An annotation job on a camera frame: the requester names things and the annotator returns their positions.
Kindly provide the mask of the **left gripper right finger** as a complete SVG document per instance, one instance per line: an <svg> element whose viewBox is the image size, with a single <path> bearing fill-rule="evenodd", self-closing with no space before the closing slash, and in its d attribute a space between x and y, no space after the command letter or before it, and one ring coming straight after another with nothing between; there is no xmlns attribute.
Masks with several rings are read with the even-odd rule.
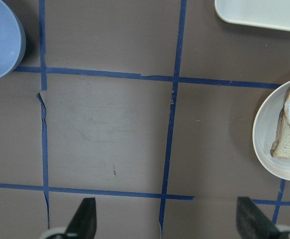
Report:
<svg viewBox="0 0 290 239"><path fill-rule="evenodd" d="M236 229L242 239L278 239L280 231L249 197L238 197Z"/></svg>

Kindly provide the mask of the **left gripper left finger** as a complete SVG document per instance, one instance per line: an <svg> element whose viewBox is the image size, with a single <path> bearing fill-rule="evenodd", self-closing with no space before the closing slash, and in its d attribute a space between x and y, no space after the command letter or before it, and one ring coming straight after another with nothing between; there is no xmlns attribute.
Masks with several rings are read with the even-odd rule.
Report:
<svg viewBox="0 0 290 239"><path fill-rule="evenodd" d="M96 234L96 200L84 198L65 230L66 239L93 239Z"/></svg>

